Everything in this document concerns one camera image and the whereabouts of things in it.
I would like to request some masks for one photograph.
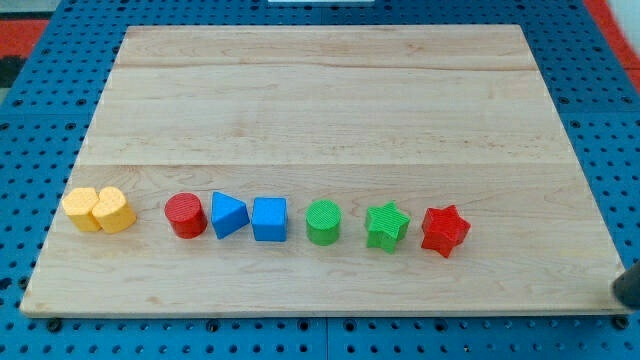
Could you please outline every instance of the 3d printed block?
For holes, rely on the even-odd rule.
[[[451,250],[462,244],[471,224],[458,214],[455,205],[445,209],[427,209],[422,222],[423,249],[431,249],[448,258]]]
[[[218,239],[249,223],[247,204],[221,192],[213,193],[211,209],[211,223]]]
[[[120,232],[136,222],[136,214],[120,189],[108,186],[100,190],[98,198],[91,213],[107,234]]]
[[[287,240],[287,200],[256,198],[253,201],[251,225],[257,241]]]
[[[340,208],[331,200],[316,200],[307,209],[307,237],[321,246],[331,245],[340,236]]]
[[[98,203],[94,188],[76,188],[62,199],[62,209],[80,231],[98,231],[100,224],[91,214]]]
[[[393,254],[398,241],[407,234],[409,217],[401,213],[391,201],[382,207],[368,208],[365,227],[369,232],[367,247],[379,247]]]
[[[195,194],[173,195],[164,206],[164,214],[176,235],[183,239],[192,239],[207,228],[207,217]]]

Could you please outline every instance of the red surface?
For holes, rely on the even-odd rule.
[[[458,214],[455,205],[445,209],[427,209],[422,222],[423,249],[431,249],[448,258],[454,247],[462,244],[471,224]]]
[[[629,45],[605,0],[583,0],[618,61],[627,71],[636,90],[640,92],[640,56]]]
[[[191,193],[172,196],[164,207],[164,214],[176,235],[183,239],[192,239],[207,228],[202,203]]]
[[[28,58],[49,20],[0,20],[0,58]]]

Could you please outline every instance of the green cylinder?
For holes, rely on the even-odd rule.
[[[307,209],[307,237],[320,246],[331,245],[340,236],[340,208],[331,200],[321,199]]]

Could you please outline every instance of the wooden cutting board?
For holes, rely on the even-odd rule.
[[[130,27],[68,189],[114,185],[138,222],[80,233],[59,210],[22,302],[33,317],[620,313],[623,271],[518,26]],[[285,243],[250,226],[180,240],[180,191],[288,200]],[[319,247],[305,210],[329,198]],[[365,247],[369,206],[410,215]],[[428,207],[472,224],[420,248]]]

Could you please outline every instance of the yellow block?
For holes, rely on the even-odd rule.
[[[93,216],[108,234],[122,231],[136,222],[136,214],[122,191],[113,186],[100,190],[100,201],[93,208]]]
[[[62,209],[80,231],[98,231],[100,224],[91,214],[98,203],[98,193],[94,188],[76,188],[62,199]]]

